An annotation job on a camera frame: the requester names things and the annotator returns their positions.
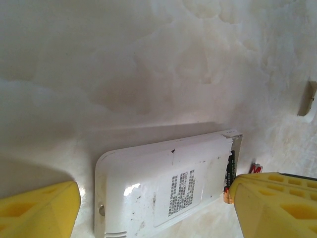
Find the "marble texture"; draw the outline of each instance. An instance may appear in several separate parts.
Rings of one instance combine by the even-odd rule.
[[[3,0],[0,197],[78,182],[72,237],[93,237],[94,166],[109,150],[227,128],[238,173],[317,177],[315,0]],[[241,238],[221,199],[155,238]]]

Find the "white plastic casing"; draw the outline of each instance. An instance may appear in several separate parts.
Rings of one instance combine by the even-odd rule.
[[[232,131],[103,154],[96,165],[96,238],[150,238],[219,198],[232,146],[224,133]]]

